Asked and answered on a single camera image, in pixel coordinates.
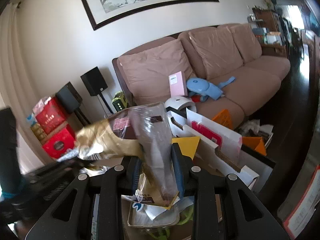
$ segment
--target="red gift box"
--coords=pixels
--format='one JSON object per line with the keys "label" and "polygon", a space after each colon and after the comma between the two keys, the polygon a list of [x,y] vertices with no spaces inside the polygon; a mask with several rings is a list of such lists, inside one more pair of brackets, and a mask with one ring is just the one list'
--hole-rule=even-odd
{"label": "red gift box", "polygon": [[42,146],[42,148],[53,158],[60,158],[61,155],[68,150],[72,150],[75,146],[76,135],[70,125],[66,124],[63,128],[52,135],[50,139]]}
{"label": "red gift box", "polygon": [[36,116],[36,120],[46,134],[51,133],[67,119],[68,115],[58,103],[57,98],[52,98]]}

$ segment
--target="curtain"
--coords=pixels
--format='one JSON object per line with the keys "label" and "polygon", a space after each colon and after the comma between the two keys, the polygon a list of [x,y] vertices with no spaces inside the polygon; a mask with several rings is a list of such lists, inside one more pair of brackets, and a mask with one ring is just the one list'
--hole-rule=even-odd
{"label": "curtain", "polygon": [[30,170],[32,165],[38,166],[37,159],[42,164],[52,160],[26,122],[40,97],[29,81],[18,37],[17,5],[8,4],[0,15],[0,96],[17,119],[18,138],[22,142],[18,153],[23,157],[20,160],[24,159],[20,165]]}

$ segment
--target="orange bag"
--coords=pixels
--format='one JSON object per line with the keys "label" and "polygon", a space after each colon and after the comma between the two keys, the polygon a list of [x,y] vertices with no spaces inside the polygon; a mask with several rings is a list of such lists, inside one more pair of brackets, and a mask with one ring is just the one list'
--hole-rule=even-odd
{"label": "orange bag", "polygon": [[263,156],[267,155],[262,137],[242,137],[242,143]]}
{"label": "orange bag", "polygon": [[211,119],[212,121],[223,125],[231,130],[233,130],[231,115],[228,109],[223,109],[219,114],[217,114],[214,118]]}

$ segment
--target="crumpled packaging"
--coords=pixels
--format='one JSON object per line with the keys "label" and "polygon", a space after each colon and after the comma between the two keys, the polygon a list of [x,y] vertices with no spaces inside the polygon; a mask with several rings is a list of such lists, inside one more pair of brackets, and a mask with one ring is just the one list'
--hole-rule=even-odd
{"label": "crumpled packaging", "polygon": [[84,127],[76,140],[81,159],[137,156],[142,160],[138,189],[130,200],[168,208],[177,197],[172,133],[163,103],[124,109]]}

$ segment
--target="yellow paper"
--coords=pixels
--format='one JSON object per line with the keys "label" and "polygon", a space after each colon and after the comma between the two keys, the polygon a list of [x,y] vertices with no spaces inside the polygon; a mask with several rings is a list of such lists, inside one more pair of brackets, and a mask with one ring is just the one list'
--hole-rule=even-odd
{"label": "yellow paper", "polygon": [[191,159],[196,154],[200,136],[172,138],[172,143],[178,143],[182,155],[189,156]]}

